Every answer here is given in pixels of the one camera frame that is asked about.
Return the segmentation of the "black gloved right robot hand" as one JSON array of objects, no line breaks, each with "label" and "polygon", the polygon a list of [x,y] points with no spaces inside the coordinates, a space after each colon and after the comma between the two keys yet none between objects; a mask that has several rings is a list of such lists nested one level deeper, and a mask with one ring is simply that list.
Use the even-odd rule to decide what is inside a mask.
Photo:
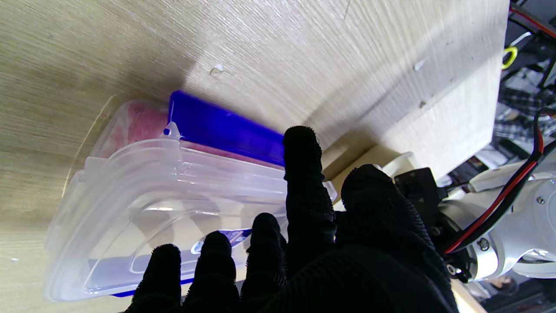
[{"label": "black gloved right robot hand", "polygon": [[128,313],[457,312],[446,265],[389,176],[371,164],[353,169],[336,216],[314,131],[290,127],[283,145],[288,239],[273,215],[255,218],[242,289],[231,244],[214,231],[184,300],[179,249],[164,244],[153,250]]}]

